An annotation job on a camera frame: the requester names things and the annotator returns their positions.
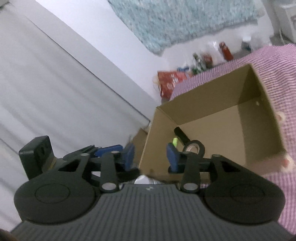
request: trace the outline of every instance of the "black tape roll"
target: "black tape roll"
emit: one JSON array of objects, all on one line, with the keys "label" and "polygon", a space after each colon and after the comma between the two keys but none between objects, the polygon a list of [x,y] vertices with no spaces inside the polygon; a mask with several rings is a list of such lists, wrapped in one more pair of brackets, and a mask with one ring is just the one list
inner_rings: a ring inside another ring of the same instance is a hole
[{"label": "black tape roll", "polygon": [[188,142],[184,148],[183,151],[191,151],[192,148],[197,149],[197,154],[200,157],[203,157],[205,155],[205,146],[198,140],[193,140]]}]

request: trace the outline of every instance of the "cardboard box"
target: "cardboard box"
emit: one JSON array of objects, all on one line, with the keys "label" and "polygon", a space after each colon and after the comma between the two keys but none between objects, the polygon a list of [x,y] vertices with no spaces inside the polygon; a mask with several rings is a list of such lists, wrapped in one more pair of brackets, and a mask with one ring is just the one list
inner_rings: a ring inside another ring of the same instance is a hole
[{"label": "cardboard box", "polygon": [[204,144],[206,158],[221,154],[260,175],[279,171],[286,153],[274,109],[251,65],[156,108],[139,164],[143,174],[160,181],[181,179],[168,174],[166,157],[177,126]]},{"label": "cardboard box", "polygon": [[145,147],[147,139],[147,132],[143,129],[139,129],[138,133],[133,137],[132,143],[135,145],[135,155],[133,158],[133,163],[139,166],[141,156]]}]

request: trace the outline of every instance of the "pink checkered cloth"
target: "pink checkered cloth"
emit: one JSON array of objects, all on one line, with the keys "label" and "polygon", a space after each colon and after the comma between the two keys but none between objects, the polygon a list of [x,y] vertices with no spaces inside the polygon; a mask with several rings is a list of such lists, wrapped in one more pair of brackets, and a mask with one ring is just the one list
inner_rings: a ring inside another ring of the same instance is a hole
[{"label": "pink checkered cloth", "polygon": [[[286,120],[281,124],[284,145],[293,160],[296,160],[296,46],[293,44],[264,47],[241,59],[198,74],[177,84],[170,100],[246,64],[253,64],[275,110],[285,114]],[[283,190],[286,203],[279,223],[296,234],[296,171],[272,173],[264,177]]]}]

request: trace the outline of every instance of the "blue gripper pad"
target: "blue gripper pad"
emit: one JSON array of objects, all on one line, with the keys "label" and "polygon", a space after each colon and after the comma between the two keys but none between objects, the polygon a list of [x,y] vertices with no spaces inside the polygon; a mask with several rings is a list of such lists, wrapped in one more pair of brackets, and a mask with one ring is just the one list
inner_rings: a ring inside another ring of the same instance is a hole
[{"label": "blue gripper pad", "polygon": [[170,163],[171,171],[177,172],[178,163],[180,160],[180,153],[172,143],[168,143],[166,150],[167,150],[167,159]]},{"label": "blue gripper pad", "polygon": [[129,171],[133,165],[133,158],[135,156],[135,146],[133,143],[126,145],[121,152],[121,158],[124,161],[124,170]]},{"label": "blue gripper pad", "polygon": [[122,145],[114,145],[114,146],[102,147],[102,148],[99,148],[95,152],[94,155],[97,156],[97,157],[101,157],[106,152],[111,152],[111,151],[119,151],[119,152],[121,152],[122,150],[123,150]]}]

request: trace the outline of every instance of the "logo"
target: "logo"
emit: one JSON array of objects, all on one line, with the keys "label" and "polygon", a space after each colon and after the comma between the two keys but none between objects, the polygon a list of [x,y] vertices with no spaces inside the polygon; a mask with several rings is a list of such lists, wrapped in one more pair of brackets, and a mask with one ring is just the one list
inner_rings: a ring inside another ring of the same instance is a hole
[{"label": "logo", "polygon": [[152,189],[154,189],[154,187],[150,186],[150,187],[146,188],[147,191],[151,191]]}]

